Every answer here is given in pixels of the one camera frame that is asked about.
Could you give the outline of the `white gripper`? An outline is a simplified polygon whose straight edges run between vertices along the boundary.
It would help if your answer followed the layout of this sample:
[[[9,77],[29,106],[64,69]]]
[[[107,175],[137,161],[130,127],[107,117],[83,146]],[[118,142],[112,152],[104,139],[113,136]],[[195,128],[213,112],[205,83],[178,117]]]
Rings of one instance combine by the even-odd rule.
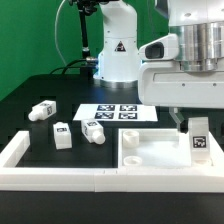
[[[169,114],[181,132],[185,119],[177,107],[224,108],[224,69],[187,73],[174,61],[143,63],[138,96],[144,105],[170,107]]]

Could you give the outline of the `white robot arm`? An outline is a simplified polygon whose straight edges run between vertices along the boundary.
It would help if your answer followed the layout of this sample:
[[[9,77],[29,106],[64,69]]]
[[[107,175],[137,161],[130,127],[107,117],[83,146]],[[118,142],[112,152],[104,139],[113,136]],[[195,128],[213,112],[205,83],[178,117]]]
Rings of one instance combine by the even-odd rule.
[[[123,0],[100,5],[104,47],[95,81],[138,87],[149,106],[224,109],[224,0],[155,0],[167,35],[137,46],[137,13]]]

